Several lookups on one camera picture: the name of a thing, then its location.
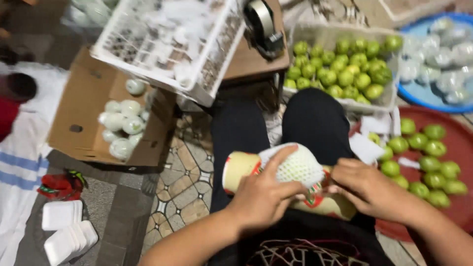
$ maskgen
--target fruit pile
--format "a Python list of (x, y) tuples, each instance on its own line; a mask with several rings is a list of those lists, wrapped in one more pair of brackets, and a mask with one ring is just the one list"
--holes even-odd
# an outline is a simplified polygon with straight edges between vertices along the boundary
[(384, 55), (403, 45), (397, 35), (378, 41), (357, 38), (340, 39), (334, 51), (319, 44), (309, 49), (306, 41), (294, 45), (294, 62), (286, 74), (284, 86), (293, 89), (319, 88), (334, 98), (349, 98), (370, 105), (379, 98), (393, 74)]
[[(416, 132), (416, 125), (412, 119), (401, 119), (401, 133), (403, 137), (394, 137), (384, 147), (385, 153), (379, 158), (381, 172), (390, 177), (399, 186), (408, 189), (414, 195), (427, 200), (437, 208), (448, 208), (450, 199), (447, 195), (465, 195), (468, 188), (465, 183), (457, 180), (460, 167), (453, 161), (441, 162), (438, 157), (447, 152), (447, 148), (440, 140), (445, 137), (445, 128), (439, 124), (429, 124)], [(379, 143), (379, 136), (370, 133), (369, 138)], [(423, 172), (422, 181), (409, 183), (401, 175), (399, 164), (391, 158), (394, 154), (401, 154), (409, 148), (422, 152), (419, 159), (420, 170)]]

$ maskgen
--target red plastic tray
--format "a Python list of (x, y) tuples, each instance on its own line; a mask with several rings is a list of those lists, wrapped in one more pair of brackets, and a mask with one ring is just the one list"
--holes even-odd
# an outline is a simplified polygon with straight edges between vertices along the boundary
[[(440, 161), (452, 160), (456, 162), (462, 172), (458, 177), (469, 189), (465, 196), (450, 196), (451, 206), (441, 211), (454, 221), (466, 232), (473, 232), (473, 132), (455, 121), (449, 115), (419, 106), (400, 107), (401, 117), (414, 120), (417, 131), (429, 124), (440, 124), (445, 127), (447, 135), (442, 142), (447, 146), (447, 153), (440, 157)], [(358, 123), (350, 130), (350, 136), (359, 132), (361, 124)], [(406, 151), (401, 155), (396, 155), (393, 160), (402, 156), (417, 161), (421, 156), (418, 151)], [(409, 182), (419, 181), (422, 173), (416, 169), (401, 166), (401, 174)], [(398, 223), (376, 220), (376, 229), (384, 235), (393, 239), (412, 242), (406, 228)]]

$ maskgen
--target white cloth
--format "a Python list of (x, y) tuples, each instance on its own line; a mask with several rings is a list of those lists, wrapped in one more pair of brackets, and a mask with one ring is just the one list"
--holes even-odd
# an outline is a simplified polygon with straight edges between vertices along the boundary
[(69, 74), (38, 63), (20, 63), (11, 68), (0, 65), (0, 73), (9, 71), (35, 78), (38, 93), (21, 106), (12, 133), (0, 143), (0, 266), (15, 263), (36, 189), (49, 165), (45, 156), (51, 148), (44, 149), (46, 137)]

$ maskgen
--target white plastic crate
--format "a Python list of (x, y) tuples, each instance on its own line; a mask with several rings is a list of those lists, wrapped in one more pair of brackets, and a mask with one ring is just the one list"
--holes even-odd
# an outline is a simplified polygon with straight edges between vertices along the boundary
[[(122, 0), (91, 55), (153, 86), (211, 106), (245, 31), (238, 2), (205, 1), (216, 18), (206, 39), (188, 47), (175, 40), (178, 29), (157, 35), (143, 21), (146, 13), (158, 10), (164, 1), (173, 0)], [(186, 69), (179, 72), (180, 77), (175, 75), (176, 65)]]
[(354, 0), (371, 27), (397, 28), (445, 9), (454, 0)]
[[(291, 63), (294, 60), (293, 44), (298, 41), (307, 41), (309, 45), (320, 44), (324, 49), (333, 51), (336, 41), (343, 37), (355, 39), (363, 37), (367, 40), (377, 40), (380, 43), (385, 41), (388, 35), (400, 35), (399, 32), (383, 29), (383, 28), (365, 28), (357, 27), (350, 24), (323, 23), (313, 25), (295, 25), (289, 34), (288, 49), (291, 51)], [(397, 84), (399, 83), (399, 63), (401, 61), (399, 53), (392, 54), (391, 58), (386, 61), (387, 66), (391, 69), (395, 77), (384, 87), (383, 94), (376, 100), (371, 101), (372, 105), (358, 103), (351, 99), (337, 99), (346, 110), (373, 113), (373, 112), (391, 112), (397, 97)], [(284, 94), (291, 96), (296, 93), (296, 89), (284, 88)]]

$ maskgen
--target brown cardboard box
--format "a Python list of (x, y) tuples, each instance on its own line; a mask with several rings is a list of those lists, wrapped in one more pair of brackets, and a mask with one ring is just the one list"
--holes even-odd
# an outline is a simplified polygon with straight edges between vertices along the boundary
[(143, 138), (127, 162), (108, 152), (98, 121), (110, 100), (133, 99), (144, 106), (144, 96), (134, 97), (125, 89), (123, 72), (92, 58), (83, 47), (70, 68), (70, 76), (49, 133), (49, 145), (73, 158), (107, 164), (157, 166), (166, 134), (171, 127), (176, 102), (174, 93), (158, 90)]

